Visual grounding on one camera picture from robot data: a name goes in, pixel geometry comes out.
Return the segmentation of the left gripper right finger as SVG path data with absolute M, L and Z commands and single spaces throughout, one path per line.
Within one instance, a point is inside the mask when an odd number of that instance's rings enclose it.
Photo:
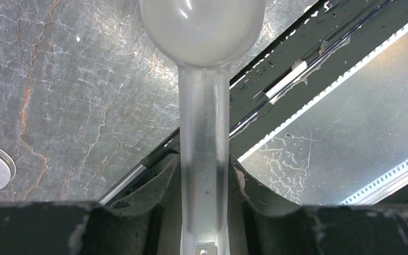
M 408 184 L 372 206 L 300 206 L 229 157 L 230 254 L 408 254 Z

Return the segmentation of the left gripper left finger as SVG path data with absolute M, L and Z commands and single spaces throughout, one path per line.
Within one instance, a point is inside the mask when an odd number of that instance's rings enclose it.
M 180 157 L 110 206 L 0 202 L 0 254 L 179 254 Z

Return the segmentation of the clear plastic scoop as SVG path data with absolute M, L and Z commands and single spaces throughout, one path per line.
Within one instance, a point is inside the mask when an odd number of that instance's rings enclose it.
M 264 1 L 141 1 L 154 45 L 178 69 L 182 251 L 228 248 L 230 68 L 258 39 Z

